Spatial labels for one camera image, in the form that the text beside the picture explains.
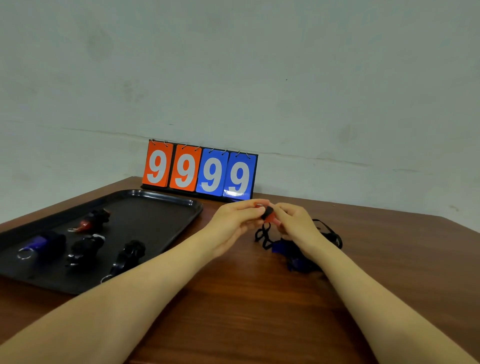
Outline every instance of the white number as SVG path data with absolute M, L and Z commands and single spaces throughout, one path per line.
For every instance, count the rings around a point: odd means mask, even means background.
M 188 168 L 183 169 L 183 163 L 188 161 Z M 195 159 L 191 154 L 182 154 L 177 162 L 177 171 L 180 176 L 187 176 L 187 178 L 182 181 L 181 178 L 176 178 L 175 183 L 178 187 L 187 187 L 193 181 L 193 174 L 195 173 Z
M 215 166 L 215 172 L 213 172 L 213 174 L 210 173 L 210 167 L 212 165 Z M 222 178 L 222 163 L 220 163 L 217 158 L 210 158 L 207 162 L 205 162 L 204 176 L 209 181 L 213 180 L 211 185 L 209 185 L 208 182 L 202 182 L 202 188 L 204 191 L 215 191 L 220 184 L 220 179 Z
M 242 170 L 243 174 L 241 178 L 237 177 L 238 170 Z M 228 190 L 230 191 L 229 194 L 233 196 L 242 196 L 248 187 L 248 178 L 250 177 L 250 171 L 248 166 L 244 162 L 237 162 L 233 165 L 232 171 L 230 172 L 230 178 L 234 184 L 240 184 L 239 189 L 235 187 L 229 187 Z
M 157 157 L 160 157 L 159 165 L 155 164 Z M 147 174 L 148 181 L 150 183 L 159 183 L 160 180 L 163 178 L 163 175 L 165 174 L 165 168 L 167 167 L 167 156 L 165 155 L 165 152 L 161 150 L 156 150 L 155 152 L 153 152 L 152 155 L 150 156 L 150 160 L 148 161 L 148 164 L 152 172 L 158 171 L 155 177 L 153 176 L 152 173 Z

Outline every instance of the orange card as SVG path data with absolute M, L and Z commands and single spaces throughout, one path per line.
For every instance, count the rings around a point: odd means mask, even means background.
M 171 188 L 185 191 L 195 190 L 201 156 L 202 149 L 199 146 L 177 145 L 170 179 Z
M 172 162 L 173 144 L 150 140 L 148 142 L 147 161 L 145 163 L 142 183 L 166 187 L 170 164 Z

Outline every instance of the forearm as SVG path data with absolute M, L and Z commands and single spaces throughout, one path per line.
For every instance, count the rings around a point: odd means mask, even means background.
M 445 334 L 320 239 L 312 252 L 380 363 L 476 363 Z
M 0 346 L 2 363 L 123 363 L 175 294 L 210 257 L 196 234 L 83 293 Z

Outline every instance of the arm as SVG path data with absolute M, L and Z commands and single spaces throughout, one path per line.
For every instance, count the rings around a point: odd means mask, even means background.
M 380 363 L 477 363 L 325 239 L 304 208 L 271 206 L 279 230 L 322 267 Z
M 208 225 L 173 249 L 73 298 L 0 346 L 0 363 L 123 363 L 177 292 L 222 255 L 268 200 L 223 205 Z

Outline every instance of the black tray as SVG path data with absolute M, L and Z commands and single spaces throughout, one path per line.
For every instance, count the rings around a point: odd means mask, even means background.
M 96 263 L 87 270 L 66 267 L 71 245 L 86 234 L 67 232 L 76 227 L 91 210 L 106 208 L 110 221 L 101 235 L 105 244 L 96 255 Z M 140 263 L 166 251 L 168 246 L 195 219 L 203 205 L 195 200 L 142 190 L 114 192 L 82 205 L 0 233 L 0 275 L 51 290 L 80 294 L 100 284 L 108 275 L 125 243 L 136 239 L 146 246 Z M 17 251 L 39 233 L 54 230 L 67 237 L 65 254 L 43 263 L 33 255 L 20 260 Z

